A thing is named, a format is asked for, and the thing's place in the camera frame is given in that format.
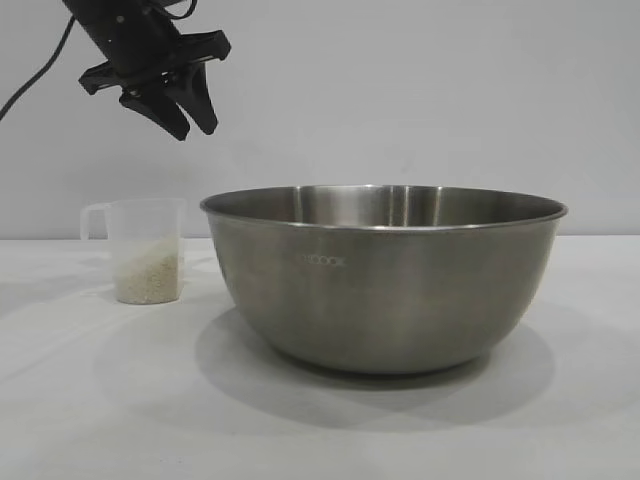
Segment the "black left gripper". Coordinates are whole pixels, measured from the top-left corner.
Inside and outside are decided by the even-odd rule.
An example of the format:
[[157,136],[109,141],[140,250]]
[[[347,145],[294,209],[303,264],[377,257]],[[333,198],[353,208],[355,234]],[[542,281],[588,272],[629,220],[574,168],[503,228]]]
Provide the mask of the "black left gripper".
[[[114,86],[124,88],[120,104],[185,140],[190,125],[179,106],[200,130],[213,134],[218,126],[209,95],[206,68],[223,61],[231,44],[221,30],[182,34],[169,1],[67,0],[64,5],[106,61],[87,69],[79,82],[87,93]],[[172,98],[157,83],[172,75]]]

